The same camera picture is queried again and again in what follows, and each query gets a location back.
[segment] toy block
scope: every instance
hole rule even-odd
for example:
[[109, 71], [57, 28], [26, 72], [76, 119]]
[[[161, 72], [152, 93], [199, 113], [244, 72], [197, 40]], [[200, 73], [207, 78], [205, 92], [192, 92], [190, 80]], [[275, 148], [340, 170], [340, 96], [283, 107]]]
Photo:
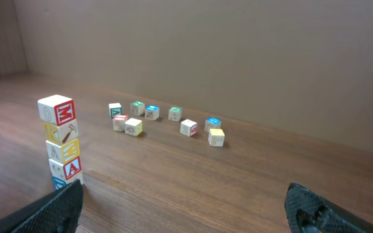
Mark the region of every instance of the toy block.
[[137, 136], [142, 133], [142, 120], [131, 118], [124, 123], [124, 132]]
[[62, 164], [53, 159], [49, 159], [52, 176], [68, 181], [71, 177], [82, 171], [82, 164], [80, 163], [80, 156], [71, 160], [66, 164]]
[[68, 179], [66, 181], [53, 176], [52, 177], [52, 182], [54, 184], [54, 188], [57, 190], [57, 189], [63, 188], [63, 186], [66, 186], [69, 183], [71, 183], [71, 182], [73, 182], [73, 181], [75, 181], [77, 179], [80, 180], [80, 184], [84, 184], [84, 181], [83, 181], [83, 172], [77, 173], [76, 175], [73, 176], [73, 178]]
[[145, 109], [145, 118], [150, 120], [156, 120], [159, 117], [159, 107], [154, 105], [149, 105]]
[[113, 118], [113, 130], [124, 131], [124, 123], [128, 120], [127, 115], [115, 115]]
[[62, 126], [76, 118], [73, 99], [55, 94], [37, 101], [40, 118], [55, 126]]
[[48, 141], [62, 145], [78, 136], [77, 120], [72, 120], [61, 126], [54, 126], [44, 122], [45, 139]]
[[73, 139], [62, 146], [52, 143], [49, 140], [46, 140], [45, 144], [49, 152], [49, 158], [62, 164], [66, 164], [80, 155], [78, 139]]
[[210, 146], [223, 146], [224, 145], [224, 132], [222, 129], [210, 129], [208, 135], [208, 142]]
[[115, 115], [122, 114], [122, 106], [120, 103], [109, 104], [109, 115], [113, 119]]
[[188, 137], [192, 137], [197, 133], [197, 122], [193, 122], [191, 120], [184, 120], [181, 122], [181, 133]]
[[221, 129], [221, 120], [215, 117], [210, 117], [205, 121], [205, 131], [209, 132], [210, 129]]
[[169, 109], [168, 119], [179, 122], [181, 119], [182, 109], [180, 107], [171, 107]]
[[136, 101], [130, 104], [130, 113], [140, 116], [145, 113], [145, 103]]

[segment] block top face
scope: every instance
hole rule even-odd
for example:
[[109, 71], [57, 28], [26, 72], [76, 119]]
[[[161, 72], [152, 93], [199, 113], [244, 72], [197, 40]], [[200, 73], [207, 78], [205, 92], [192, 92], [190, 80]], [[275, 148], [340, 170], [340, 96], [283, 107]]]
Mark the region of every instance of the block top face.
[[50, 107], [54, 107], [58, 104], [62, 104], [70, 100], [73, 100], [73, 99], [65, 97], [65, 96], [61, 96], [59, 94], [55, 94], [55, 95], [52, 95], [46, 98], [42, 98], [41, 100], [38, 100], [38, 103], [44, 104]]
[[135, 101], [132, 103], [134, 106], [142, 106], [144, 105], [145, 103], [144, 102], [140, 102], [140, 101]]
[[138, 124], [142, 123], [142, 120], [131, 118], [125, 122], [125, 124], [131, 125], [131, 126], [137, 126]]
[[215, 117], [210, 117], [207, 119], [207, 122], [213, 123], [213, 124], [219, 124], [221, 122], [220, 119], [217, 119]]
[[149, 105], [148, 107], [146, 107], [146, 110], [149, 110], [149, 111], [156, 111], [158, 109], [159, 109], [159, 107], [154, 106], [154, 105]]
[[122, 107], [120, 103], [114, 103], [114, 104], [109, 104], [109, 108], [117, 108], [117, 107]]
[[114, 120], [127, 120], [128, 119], [128, 116], [127, 115], [115, 115], [115, 117], [113, 118]]
[[180, 107], [171, 107], [169, 110], [170, 110], [170, 111], [181, 112], [181, 108], [180, 108]]
[[210, 129], [210, 133], [213, 136], [225, 136], [222, 129]]
[[189, 126], [189, 127], [192, 127], [192, 126], [195, 126], [197, 124], [197, 122], [186, 119], [186, 120], [182, 121], [182, 124], [184, 124], [186, 126]]

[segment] wooden table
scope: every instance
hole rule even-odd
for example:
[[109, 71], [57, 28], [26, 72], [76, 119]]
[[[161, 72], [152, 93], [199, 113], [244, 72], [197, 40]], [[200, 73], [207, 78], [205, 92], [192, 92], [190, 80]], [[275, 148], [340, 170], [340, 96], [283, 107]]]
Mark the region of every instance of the wooden table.
[[[222, 119], [225, 146], [211, 147], [210, 115], [183, 109], [198, 135], [167, 120], [170, 104], [36, 75], [0, 78], [0, 218], [53, 191], [37, 100], [74, 99], [84, 169], [78, 232], [289, 232], [284, 197], [300, 183], [373, 223], [373, 153]], [[107, 105], [160, 106], [132, 137], [113, 131]]]

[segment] hammer picture on block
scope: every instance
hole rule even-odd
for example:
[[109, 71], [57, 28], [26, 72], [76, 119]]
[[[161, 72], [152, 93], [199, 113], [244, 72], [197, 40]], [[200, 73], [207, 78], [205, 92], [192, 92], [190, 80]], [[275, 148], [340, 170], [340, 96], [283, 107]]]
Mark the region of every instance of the hammer picture on block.
[[70, 137], [70, 134], [71, 134], [72, 131], [74, 131], [75, 133], [77, 133], [76, 126], [74, 126], [73, 124], [70, 124], [69, 128], [70, 128], [70, 132], [68, 132], [68, 134], [66, 134], [66, 136], [64, 137], [62, 143], [65, 143], [67, 141], [67, 139]]

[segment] block tower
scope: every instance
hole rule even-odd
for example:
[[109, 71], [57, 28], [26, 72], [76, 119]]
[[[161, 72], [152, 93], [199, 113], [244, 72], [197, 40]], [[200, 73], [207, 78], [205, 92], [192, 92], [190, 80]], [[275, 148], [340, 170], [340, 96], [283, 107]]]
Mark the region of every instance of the block tower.
[[38, 100], [54, 188], [79, 179], [83, 184], [73, 99], [58, 94]]

